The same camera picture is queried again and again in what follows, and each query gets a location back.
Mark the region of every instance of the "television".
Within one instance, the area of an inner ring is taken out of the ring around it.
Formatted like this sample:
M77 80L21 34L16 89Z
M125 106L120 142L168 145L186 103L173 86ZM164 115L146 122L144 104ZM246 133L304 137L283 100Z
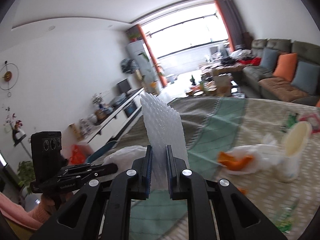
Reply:
M119 90L120 94L125 93L127 96L130 94L130 93L128 93L128 91L131 90L131 86L130 86L130 84L129 84L127 79L122 80L121 82L119 82L117 84L117 87L118 87L118 90Z

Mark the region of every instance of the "grey cushion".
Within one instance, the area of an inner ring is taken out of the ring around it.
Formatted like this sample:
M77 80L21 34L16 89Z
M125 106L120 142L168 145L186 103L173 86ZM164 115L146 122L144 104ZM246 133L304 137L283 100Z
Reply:
M272 78L272 72L268 69L260 67L260 66L248 66L243 69L243 72L250 76L252 79L256 80L257 82L265 79L265 78Z
M267 42L267 48L291 53L291 40L270 39Z
M300 61L291 85L310 95L316 95L319 73L320 66Z
M306 98L296 99L292 101L292 103L306 105L306 106L316 106L319 100L320 100L320 96L310 96Z
M268 42L267 39L252 41L252 48L251 48L252 54L256 57L262 57L263 49L266 47L267 42Z
M295 41L292 44L292 53L298 53L298 57L304 59L304 61L311 61L320 65L320 46Z
M260 66L273 72L277 66L279 52L277 50L264 48Z

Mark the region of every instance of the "orange curtain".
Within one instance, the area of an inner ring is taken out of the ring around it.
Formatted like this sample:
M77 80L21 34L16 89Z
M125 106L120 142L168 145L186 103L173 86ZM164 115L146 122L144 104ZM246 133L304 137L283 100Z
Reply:
M137 26L137 28L138 28L138 30L140 32L140 35L141 35L141 37L142 37L142 39L143 39L143 41L144 41L144 43L145 43L145 45L146 45L146 47L147 47L147 49L149 51L149 54L150 54L150 57L152 59L153 65L155 66L156 71L158 73L161 85L162 85L162 87L165 87L168 84L167 78L163 75L163 70L162 70L161 66L158 64L155 55L152 53L152 50L151 50L151 47L150 47L150 45L148 43L147 37L146 37L145 33L143 32L140 24L138 24L136 26Z

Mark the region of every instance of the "bubble wrap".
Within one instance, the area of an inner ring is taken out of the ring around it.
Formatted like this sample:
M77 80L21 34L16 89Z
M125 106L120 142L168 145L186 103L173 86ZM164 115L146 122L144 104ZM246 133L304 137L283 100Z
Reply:
M171 145L174 157L189 167L186 141L179 113L151 94L141 95L144 125L152 146L152 189L168 189L165 147Z

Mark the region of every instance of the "bed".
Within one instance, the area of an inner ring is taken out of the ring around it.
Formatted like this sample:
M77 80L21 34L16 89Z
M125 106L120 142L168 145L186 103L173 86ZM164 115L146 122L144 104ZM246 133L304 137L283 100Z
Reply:
M287 111L319 114L318 108L264 99L217 97L177 98L169 105L180 113L192 170L205 179L226 178L235 186L248 190L247 197L271 220L275 213L298 199L292 230L286 234L290 240L298 239L313 217L303 237L307 239L308 232L318 230L320 133L309 139L299 177L291 183L279 182L272 170L229 175L216 163L220 151L261 143L268 133L280 142L284 135L280 127ZM142 116L106 155L126 146L148 144ZM103 162L104 157L95 163ZM163 191L154 190L151 194L146 201L132 202L130 239L188 239L186 201L171 201Z

